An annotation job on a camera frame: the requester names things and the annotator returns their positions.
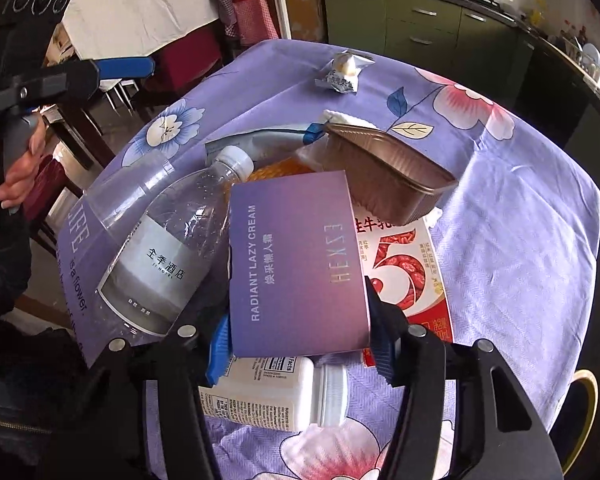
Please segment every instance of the yellow rim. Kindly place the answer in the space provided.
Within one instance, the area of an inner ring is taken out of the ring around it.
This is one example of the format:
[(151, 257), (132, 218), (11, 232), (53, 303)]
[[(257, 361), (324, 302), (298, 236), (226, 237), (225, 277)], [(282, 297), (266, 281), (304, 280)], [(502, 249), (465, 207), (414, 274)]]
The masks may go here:
[(571, 451), (570, 455), (567, 457), (567, 460), (565, 460), (564, 464), (562, 464), (562, 474), (566, 474), (571, 468), (580, 454), (584, 443), (587, 441), (589, 431), (591, 431), (591, 427), (593, 426), (593, 419), (596, 416), (596, 409), (598, 407), (598, 382), (596, 381), (595, 375), (589, 370), (577, 370), (571, 379), (571, 384), (577, 381), (582, 382), (584, 387), (587, 389), (589, 405), (587, 407), (587, 416), (582, 427), (582, 433), (578, 437), (578, 441), (576, 446), (573, 448), (573, 451)]

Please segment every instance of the brown plastic container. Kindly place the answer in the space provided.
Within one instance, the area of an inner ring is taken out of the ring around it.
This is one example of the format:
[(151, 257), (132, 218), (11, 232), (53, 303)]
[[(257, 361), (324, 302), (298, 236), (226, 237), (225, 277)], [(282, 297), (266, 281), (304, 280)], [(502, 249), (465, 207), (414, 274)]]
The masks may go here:
[(324, 169), (345, 170), (353, 200), (382, 221), (413, 222), (458, 184), (447, 170), (385, 132), (332, 123), (324, 130), (329, 134)]

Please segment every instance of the human hand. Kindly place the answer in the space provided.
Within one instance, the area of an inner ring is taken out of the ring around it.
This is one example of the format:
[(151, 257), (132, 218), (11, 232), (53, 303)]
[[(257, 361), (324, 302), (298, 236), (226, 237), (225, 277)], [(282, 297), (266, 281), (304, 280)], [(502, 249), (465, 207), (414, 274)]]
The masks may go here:
[(39, 113), (34, 113), (38, 123), (29, 137), (29, 149), (7, 170), (0, 186), (0, 206), (7, 209), (24, 202), (36, 180), (42, 153), (45, 149), (45, 123)]

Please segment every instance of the floral tablecloth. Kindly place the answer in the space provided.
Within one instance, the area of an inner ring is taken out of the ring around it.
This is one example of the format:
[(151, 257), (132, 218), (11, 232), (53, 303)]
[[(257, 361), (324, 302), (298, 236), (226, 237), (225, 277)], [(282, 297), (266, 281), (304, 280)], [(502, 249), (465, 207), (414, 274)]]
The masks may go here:
[[(274, 124), (311, 123), (326, 108), (385, 129), (459, 178), (438, 204), (431, 235), (456, 341), (487, 337), (500, 349), (546, 425), (552, 423), (580, 352), (592, 303), (600, 239), (600, 192), (541, 133), (485, 97), (440, 76), (376, 56), (358, 93), (315, 87), (343, 49), (274, 40), (249, 49), (145, 126), (98, 178), (161, 150), (177, 171), (203, 166), (203, 140)], [(93, 291), (116, 247), (84, 199), (58, 238), (62, 283), (77, 339), (93, 362), (108, 341)], [(394, 430), (402, 392), (358, 354), (347, 364), (350, 402), (340, 428), (300, 434), (210, 418), (224, 478), (374, 480)], [(148, 385), (152, 467), (165, 477), (155, 385)], [(436, 475), (453, 439), (454, 394), (446, 396)]]

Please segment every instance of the red checkered apron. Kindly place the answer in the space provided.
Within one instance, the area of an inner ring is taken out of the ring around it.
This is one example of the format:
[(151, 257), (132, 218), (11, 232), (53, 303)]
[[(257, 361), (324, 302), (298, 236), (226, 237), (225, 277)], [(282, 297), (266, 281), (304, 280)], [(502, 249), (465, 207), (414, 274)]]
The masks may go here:
[(267, 0), (234, 0), (234, 9), (243, 46), (278, 38)]

